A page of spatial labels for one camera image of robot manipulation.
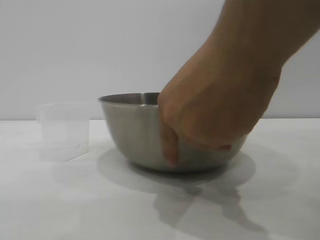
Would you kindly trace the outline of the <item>bare human hand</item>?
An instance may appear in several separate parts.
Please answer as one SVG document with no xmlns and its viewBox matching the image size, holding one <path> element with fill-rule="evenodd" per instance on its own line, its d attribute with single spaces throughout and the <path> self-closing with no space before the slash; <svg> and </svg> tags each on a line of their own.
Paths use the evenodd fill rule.
<svg viewBox="0 0 320 240">
<path fill-rule="evenodd" d="M 264 61 L 246 38 L 219 22 L 161 91 L 161 144 L 170 165 L 179 161 L 181 140 L 201 150 L 228 150 L 266 111 L 282 66 Z"/>
</svg>

